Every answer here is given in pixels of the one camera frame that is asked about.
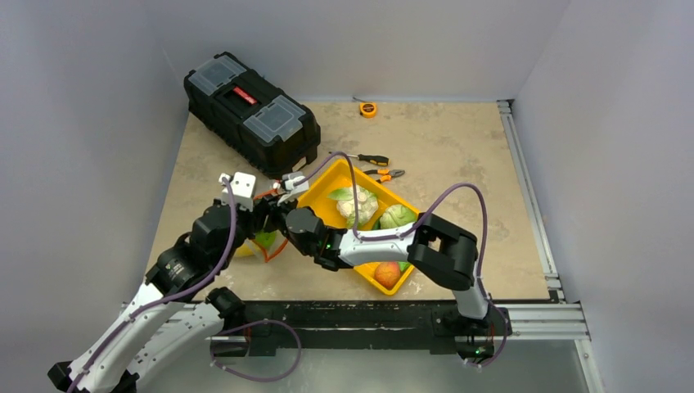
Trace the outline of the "green wrinkled guava toy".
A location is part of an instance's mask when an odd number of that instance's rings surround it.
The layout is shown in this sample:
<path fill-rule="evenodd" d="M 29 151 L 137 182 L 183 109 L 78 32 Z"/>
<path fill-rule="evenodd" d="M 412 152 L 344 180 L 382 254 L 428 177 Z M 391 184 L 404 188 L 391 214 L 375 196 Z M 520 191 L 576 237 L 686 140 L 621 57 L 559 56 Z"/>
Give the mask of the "green wrinkled guava toy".
<path fill-rule="evenodd" d="M 265 250 L 269 250 L 273 247 L 276 238 L 277 232 L 258 232 L 255 234 L 255 242 Z"/>

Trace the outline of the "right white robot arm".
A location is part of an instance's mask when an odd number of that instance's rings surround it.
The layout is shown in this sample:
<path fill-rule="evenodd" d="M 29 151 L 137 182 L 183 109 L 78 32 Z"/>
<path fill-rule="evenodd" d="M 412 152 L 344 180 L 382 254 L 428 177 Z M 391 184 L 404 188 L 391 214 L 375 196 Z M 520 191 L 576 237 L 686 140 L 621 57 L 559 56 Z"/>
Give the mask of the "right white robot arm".
<path fill-rule="evenodd" d="M 309 207 L 281 204 L 270 209 L 265 228 L 279 230 L 301 255 L 331 271 L 406 261 L 438 286 L 451 290 L 462 327 L 478 333 L 492 320 L 480 278 L 488 240 L 488 222 L 482 223 L 482 235 L 477 237 L 427 211 L 414 223 L 364 232 L 331 227 Z"/>

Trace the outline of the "clear zip top bag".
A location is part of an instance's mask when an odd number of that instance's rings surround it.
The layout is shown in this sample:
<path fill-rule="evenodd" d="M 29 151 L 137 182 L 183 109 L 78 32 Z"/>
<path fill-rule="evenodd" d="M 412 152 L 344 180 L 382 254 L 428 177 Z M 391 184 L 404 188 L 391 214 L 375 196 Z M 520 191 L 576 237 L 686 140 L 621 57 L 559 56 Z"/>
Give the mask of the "clear zip top bag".
<path fill-rule="evenodd" d="M 234 258 L 255 256 L 264 263 L 277 257 L 286 245 L 280 239 L 277 226 L 271 224 L 271 213 L 276 207 L 280 193 L 277 188 L 261 192 L 254 197 L 253 210 L 237 205 L 237 229 L 234 238 Z"/>

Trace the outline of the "yellow corn toy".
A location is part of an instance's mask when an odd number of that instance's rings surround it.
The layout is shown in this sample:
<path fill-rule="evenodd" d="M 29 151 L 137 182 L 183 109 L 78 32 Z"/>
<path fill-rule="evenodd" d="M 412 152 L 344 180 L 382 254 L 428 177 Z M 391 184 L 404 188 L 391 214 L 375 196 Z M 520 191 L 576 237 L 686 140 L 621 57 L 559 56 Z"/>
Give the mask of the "yellow corn toy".
<path fill-rule="evenodd" d="M 244 243 L 242 246 L 236 249 L 234 253 L 234 258 L 245 258 L 249 256 L 254 256 L 257 252 L 257 248 L 252 243 Z"/>

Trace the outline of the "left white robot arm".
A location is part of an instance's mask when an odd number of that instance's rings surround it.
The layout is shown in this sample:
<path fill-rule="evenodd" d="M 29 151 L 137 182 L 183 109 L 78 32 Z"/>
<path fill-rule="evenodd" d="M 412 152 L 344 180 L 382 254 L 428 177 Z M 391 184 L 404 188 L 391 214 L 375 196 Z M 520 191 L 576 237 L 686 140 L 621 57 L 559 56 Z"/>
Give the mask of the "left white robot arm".
<path fill-rule="evenodd" d="M 48 370 L 53 386 L 62 392 L 135 392 L 185 347 L 217 332 L 239 332 L 245 304 L 226 287 L 211 290 L 183 318 L 175 316 L 228 267 L 263 222 L 259 208 L 214 201 L 159 255 L 103 335 L 77 359 Z"/>

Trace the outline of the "white cauliflower toy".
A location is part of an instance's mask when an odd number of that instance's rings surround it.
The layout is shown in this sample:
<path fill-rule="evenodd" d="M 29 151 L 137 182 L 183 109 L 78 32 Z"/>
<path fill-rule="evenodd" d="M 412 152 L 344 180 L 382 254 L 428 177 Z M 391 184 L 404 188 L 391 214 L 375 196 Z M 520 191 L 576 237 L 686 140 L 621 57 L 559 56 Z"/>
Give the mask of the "white cauliflower toy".
<path fill-rule="evenodd" d="M 374 192 L 362 186 L 337 188 L 327 194 L 330 200 L 336 202 L 339 214 L 345 219 L 347 228 L 366 224 L 376 213 L 379 203 Z"/>

